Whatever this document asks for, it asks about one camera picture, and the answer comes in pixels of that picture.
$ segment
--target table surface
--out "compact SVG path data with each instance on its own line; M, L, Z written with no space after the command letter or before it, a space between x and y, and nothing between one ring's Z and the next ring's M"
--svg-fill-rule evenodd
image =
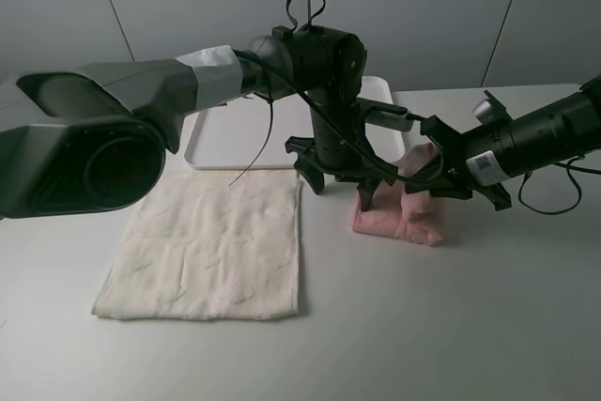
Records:
M576 89L492 92L518 116ZM463 131L482 98L465 89L395 100ZM595 156L586 164L601 167ZM4 220L0 399L598 399L601 191L593 176L578 179L582 205L559 217L450 201L439 248L352 234L353 187L306 189L301 315L264 323L98 319L90 307L130 211ZM515 196L517 181L506 186ZM572 190L562 170L546 169L528 198L562 207Z

